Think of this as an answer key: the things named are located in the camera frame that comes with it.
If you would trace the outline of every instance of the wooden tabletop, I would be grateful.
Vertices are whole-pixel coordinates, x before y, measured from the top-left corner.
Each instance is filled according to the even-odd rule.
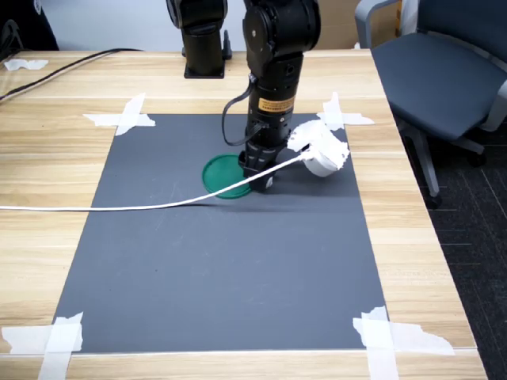
[[[84,55],[22,53],[49,64],[0,68],[0,93]],[[242,53],[227,62],[222,81],[185,80],[184,66],[177,53],[119,53],[0,103],[0,204],[91,204],[115,129],[95,127],[83,113],[122,113],[140,93],[147,95],[143,113],[221,113],[247,85]],[[421,325],[456,350],[456,356],[397,353],[400,378],[486,378],[369,51],[306,54],[295,113],[321,112],[333,91],[343,112],[375,121],[346,130],[391,321]],[[245,110],[243,102],[231,112]],[[86,216],[0,211],[0,326],[51,324]],[[0,354],[9,350],[0,339]],[[0,379],[37,378],[41,361],[0,355]],[[67,378],[91,377],[368,379],[369,373],[365,350],[74,355]]]

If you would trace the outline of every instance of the office chair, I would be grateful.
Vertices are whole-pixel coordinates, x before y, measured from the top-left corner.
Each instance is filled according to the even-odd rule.
[[[397,1],[358,4],[362,48],[372,47],[372,13]],[[507,73],[495,64],[507,62],[507,0],[420,0],[417,32],[372,49],[372,56],[398,129],[414,143],[429,188],[426,205],[437,208],[427,136],[464,148],[478,166],[484,147],[463,135],[476,127],[495,131],[507,116]]]

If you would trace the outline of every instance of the green lid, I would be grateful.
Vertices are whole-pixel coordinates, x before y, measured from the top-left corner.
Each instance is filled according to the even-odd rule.
[[[243,169],[238,164],[238,156],[235,154],[221,154],[206,164],[203,169],[203,183],[209,192],[217,192],[243,181]],[[245,196],[252,190],[248,184],[233,188],[228,192],[219,195],[223,200],[235,200]]]

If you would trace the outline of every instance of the cardboard box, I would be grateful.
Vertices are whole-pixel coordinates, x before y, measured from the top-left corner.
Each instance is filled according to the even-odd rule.
[[[316,49],[352,49],[357,37],[356,12],[360,0],[318,0],[322,32]],[[373,46],[395,38],[398,4],[376,10],[372,15]]]

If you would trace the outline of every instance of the floor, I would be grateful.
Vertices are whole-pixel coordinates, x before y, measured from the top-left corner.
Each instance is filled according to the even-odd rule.
[[[470,166],[439,141],[430,149],[443,202],[429,211],[490,380],[507,379],[507,123],[477,131],[487,163]],[[414,165],[414,149],[406,142]],[[420,185],[422,175],[415,166]],[[423,194],[427,188],[421,186]]]

